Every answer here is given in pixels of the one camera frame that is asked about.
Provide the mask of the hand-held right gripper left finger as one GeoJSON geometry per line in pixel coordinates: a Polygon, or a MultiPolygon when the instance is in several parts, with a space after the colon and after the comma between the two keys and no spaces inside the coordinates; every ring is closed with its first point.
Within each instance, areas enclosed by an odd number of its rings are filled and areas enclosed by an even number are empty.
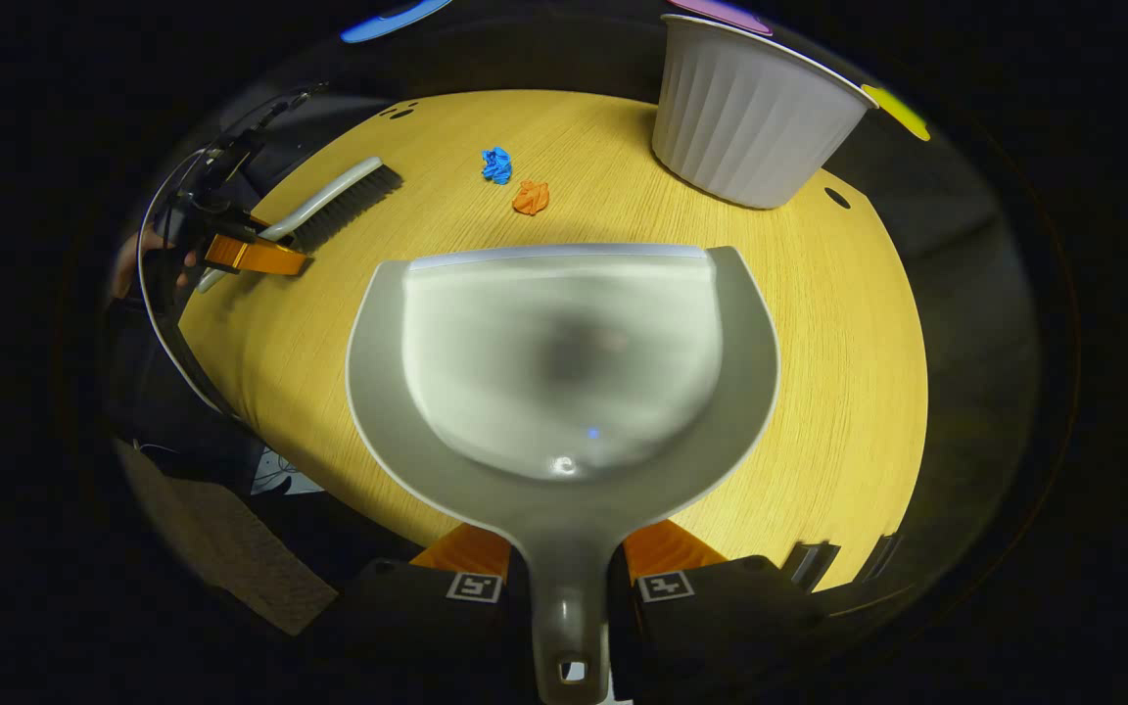
{"type": "Polygon", "coordinates": [[[327,704],[534,704],[526,585],[509,541],[469,525],[374,559],[305,631],[309,686],[327,704]]]}

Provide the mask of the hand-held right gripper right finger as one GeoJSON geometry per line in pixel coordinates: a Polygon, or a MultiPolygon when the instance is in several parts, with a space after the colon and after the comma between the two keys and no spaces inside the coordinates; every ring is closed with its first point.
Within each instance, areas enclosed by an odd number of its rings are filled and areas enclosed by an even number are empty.
{"type": "Polygon", "coordinates": [[[761,554],[728,559],[671,521],[615,557],[613,700],[738,704],[803,661],[823,608],[761,554]]]}

